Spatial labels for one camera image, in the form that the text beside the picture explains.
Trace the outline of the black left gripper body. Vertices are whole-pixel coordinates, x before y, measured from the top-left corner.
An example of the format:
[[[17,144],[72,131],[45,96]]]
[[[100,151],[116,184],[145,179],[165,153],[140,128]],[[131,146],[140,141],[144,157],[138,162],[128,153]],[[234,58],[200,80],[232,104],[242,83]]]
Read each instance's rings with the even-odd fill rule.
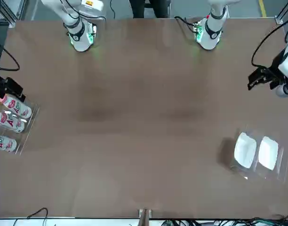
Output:
[[[270,89],[275,89],[279,85],[285,85],[287,80],[285,75],[278,69],[278,67],[282,64],[282,61],[275,61],[272,65],[268,68],[268,72],[270,75]]]

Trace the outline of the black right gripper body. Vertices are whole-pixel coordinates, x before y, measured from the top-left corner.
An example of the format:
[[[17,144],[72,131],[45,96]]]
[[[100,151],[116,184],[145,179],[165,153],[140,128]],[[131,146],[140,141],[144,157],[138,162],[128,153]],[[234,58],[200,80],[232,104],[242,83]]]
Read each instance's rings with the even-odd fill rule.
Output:
[[[12,78],[0,77],[0,98],[6,94],[15,96],[16,98],[24,98],[23,88]]]

